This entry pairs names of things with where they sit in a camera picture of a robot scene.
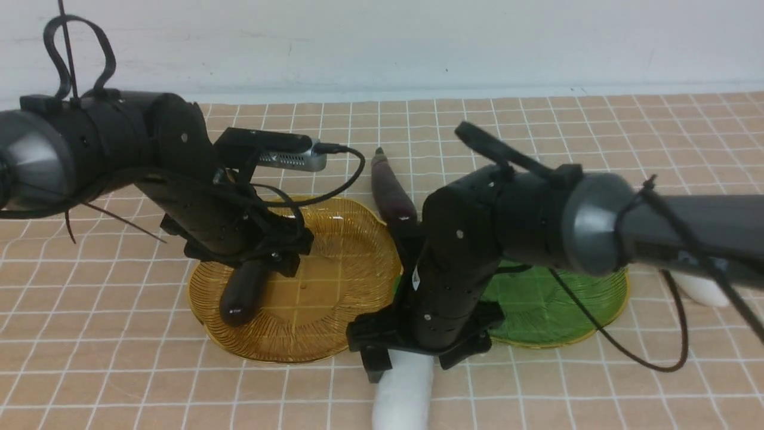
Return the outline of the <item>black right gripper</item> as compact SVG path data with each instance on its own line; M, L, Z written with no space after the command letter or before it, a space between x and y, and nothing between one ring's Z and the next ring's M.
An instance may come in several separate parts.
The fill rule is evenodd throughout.
M360 315L347 325L350 351L360 353L366 376L380 383L393 369L392 351L434 357L442 370L485 354L493 343L489 331L499 328L505 316L496 302L477 302L469 316L448 320L429 311L417 315L401 304Z

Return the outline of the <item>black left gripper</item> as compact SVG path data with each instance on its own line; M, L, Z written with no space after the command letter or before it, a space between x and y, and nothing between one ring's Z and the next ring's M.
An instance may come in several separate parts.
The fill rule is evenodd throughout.
M302 219L277 215L261 199L222 187L167 180L160 185L160 207L161 228L185 239L184 255L200 262L231 268L263 262L292 277L300 256L313 247L314 234Z

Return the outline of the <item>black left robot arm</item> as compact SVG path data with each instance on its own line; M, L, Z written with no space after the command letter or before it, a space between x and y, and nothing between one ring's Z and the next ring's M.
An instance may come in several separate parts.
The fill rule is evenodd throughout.
M196 103L169 93L87 97L80 106L24 96L2 112L2 211L9 219L68 212L133 185L164 211L161 228L191 259L237 268L259 261L286 276L313 232L272 212L241 178L300 134L227 128L215 142Z

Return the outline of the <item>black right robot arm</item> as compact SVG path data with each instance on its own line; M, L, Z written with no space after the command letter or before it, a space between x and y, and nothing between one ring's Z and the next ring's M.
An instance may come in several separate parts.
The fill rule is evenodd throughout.
M481 296L494 275L544 267L605 276L637 262L715 281L758 338L762 321L736 285L762 289L761 194L671 195L650 177L638 191L617 174L580 164L549 168L482 128L456 136L491 166L431 193L422 222L393 232L403 276L393 303L347 325L371 383L393 367L390 351L436 357L442 369L492 346L504 321Z

